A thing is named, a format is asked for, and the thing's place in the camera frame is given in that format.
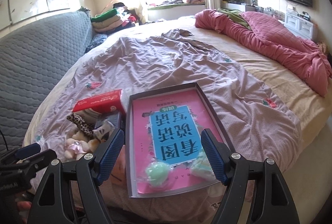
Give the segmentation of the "operator hand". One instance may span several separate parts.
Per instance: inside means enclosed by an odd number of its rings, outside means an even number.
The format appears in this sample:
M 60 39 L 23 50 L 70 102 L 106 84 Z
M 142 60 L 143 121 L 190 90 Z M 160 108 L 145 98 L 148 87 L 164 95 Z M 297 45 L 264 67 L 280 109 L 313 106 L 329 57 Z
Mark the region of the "operator hand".
M 27 224 L 28 222 L 28 215 L 30 208 L 32 207 L 32 203 L 29 201 L 25 200 L 18 200 L 16 202 L 17 210 L 18 210 L 18 215 L 20 216 L 22 223 Z

